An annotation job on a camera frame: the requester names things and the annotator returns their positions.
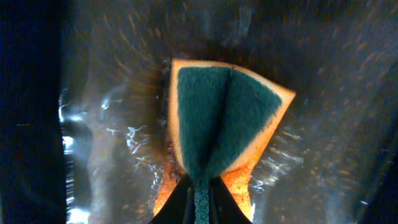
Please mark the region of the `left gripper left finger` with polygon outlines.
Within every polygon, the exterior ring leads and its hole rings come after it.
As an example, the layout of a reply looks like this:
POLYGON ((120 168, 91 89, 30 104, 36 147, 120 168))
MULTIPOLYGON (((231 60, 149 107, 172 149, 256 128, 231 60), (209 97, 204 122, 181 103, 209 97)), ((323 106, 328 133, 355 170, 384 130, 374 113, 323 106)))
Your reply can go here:
POLYGON ((194 224, 194 193, 192 181, 184 175, 149 224, 194 224))

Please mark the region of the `orange green sponge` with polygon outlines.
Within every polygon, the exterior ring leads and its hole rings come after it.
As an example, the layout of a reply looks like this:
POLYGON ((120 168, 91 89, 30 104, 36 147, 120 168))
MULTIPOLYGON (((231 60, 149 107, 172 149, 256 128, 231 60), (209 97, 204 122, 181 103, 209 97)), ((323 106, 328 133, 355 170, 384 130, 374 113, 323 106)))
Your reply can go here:
POLYGON ((221 177, 252 222, 252 172, 294 98, 294 91, 238 65, 173 59, 167 124, 174 161, 165 166, 154 216, 188 175, 194 223, 210 223, 208 189, 221 177))

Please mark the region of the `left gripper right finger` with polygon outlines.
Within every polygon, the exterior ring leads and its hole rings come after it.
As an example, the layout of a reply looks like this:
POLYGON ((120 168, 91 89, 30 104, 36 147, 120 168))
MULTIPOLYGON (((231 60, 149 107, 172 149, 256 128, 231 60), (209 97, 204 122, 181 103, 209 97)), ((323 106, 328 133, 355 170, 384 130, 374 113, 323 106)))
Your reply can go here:
POLYGON ((221 177, 210 181, 208 196, 210 224, 252 224, 235 202, 221 177))

